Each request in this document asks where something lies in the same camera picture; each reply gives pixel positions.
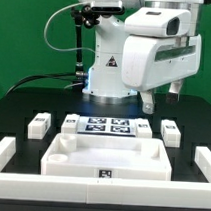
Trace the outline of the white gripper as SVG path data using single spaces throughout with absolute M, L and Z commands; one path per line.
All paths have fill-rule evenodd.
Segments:
M 172 82 L 166 102 L 175 104 L 179 101 L 182 79 L 199 70 L 201 36 L 191 37 L 186 47 L 178 46 L 177 41 L 177 38 L 145 36 L 129 36 L 125 41 L 122 80 L 127 88 L 143 91 L 142 111 L 147 115 L 151 115 L 155 107 L 154 93 L 150 89 Z

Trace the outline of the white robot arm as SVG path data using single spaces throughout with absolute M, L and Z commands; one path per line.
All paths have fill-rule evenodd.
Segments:
M 151 114 L 154 89 L 169 85 L 166 100 L 176 103 L 184 79 L 199 70 L 199 18 L 211 0 L 78 1 L 84 26 L 96 36 L 83 93 L 105 104 L 140 95 Z

